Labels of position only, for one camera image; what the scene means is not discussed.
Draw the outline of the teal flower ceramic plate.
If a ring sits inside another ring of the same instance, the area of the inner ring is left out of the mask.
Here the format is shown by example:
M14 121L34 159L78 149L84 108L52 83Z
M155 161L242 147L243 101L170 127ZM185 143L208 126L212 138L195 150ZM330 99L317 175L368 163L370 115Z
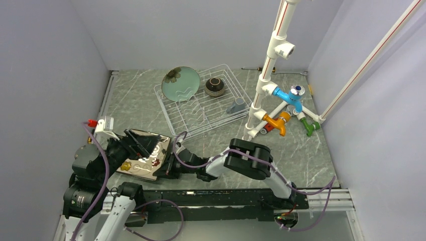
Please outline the teal flower ceramic plate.
M170 101L188 101L200 87L200 76L196 70L180 66L169 70L163 77L161 91Z

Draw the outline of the brown rectangular floral plate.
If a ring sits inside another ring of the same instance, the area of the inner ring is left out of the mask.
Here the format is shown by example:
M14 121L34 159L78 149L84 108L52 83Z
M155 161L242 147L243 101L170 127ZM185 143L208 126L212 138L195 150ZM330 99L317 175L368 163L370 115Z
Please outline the brown rectangular floral plate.
M155 181L157 177L153 176L153 173L158 170L165 160L170 155L169 147L171 145L171 138L169 136L164 136L161 134L156 134L152 132L146 132L137 129L131 129L138 134L142 135L160 135L161 140L155 147L154 151L148 158L137 158L135 160L127 159L123 164L117 169L117 172L134 176L137 178L145 179L148 181Z

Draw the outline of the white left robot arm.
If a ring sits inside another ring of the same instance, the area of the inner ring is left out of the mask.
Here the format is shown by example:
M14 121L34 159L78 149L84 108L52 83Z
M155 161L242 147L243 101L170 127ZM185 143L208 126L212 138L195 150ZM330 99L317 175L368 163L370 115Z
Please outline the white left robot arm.
M125 130L124 135L112 134L106 146L94 140L75 153L73 173L63 195L66 240L116 240L132 211L146 204L142 185L124 182L118 186L112 212L96 232L103 202L109 194L111 176L127 160L148 158L160 142L159 135Z

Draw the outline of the grey dotted ceramic mug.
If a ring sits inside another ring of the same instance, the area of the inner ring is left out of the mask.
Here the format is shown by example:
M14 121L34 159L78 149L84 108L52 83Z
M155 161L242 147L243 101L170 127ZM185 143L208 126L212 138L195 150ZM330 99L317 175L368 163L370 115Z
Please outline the grey dotted ceramic mug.
M226 109L227 114L236 114L242 110L245 110L247 104L242 97L237 97L234 99L232 104Z

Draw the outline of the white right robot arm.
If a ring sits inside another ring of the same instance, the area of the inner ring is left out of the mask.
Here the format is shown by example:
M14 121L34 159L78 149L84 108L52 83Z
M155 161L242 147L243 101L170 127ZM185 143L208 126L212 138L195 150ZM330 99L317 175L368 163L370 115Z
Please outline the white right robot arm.
M155 177L178 179L181 174L195 174L197 179L210 182L227 171L234 171L251 180L263 181L282 208L296 202L295 185L286 181L273 162L269 147L233 138L224 151L212 157L199 157L184 147L183 140L175 140L171 153Z

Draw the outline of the brown patterned ceramic bowl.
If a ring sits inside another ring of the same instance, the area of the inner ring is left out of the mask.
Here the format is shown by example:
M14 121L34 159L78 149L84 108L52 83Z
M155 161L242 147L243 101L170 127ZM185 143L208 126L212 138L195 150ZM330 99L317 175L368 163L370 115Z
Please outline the brown patterned ceramic bowl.
M225 92L225 84L222 79L212 77L206 81L204 91L211 97L219 97Z

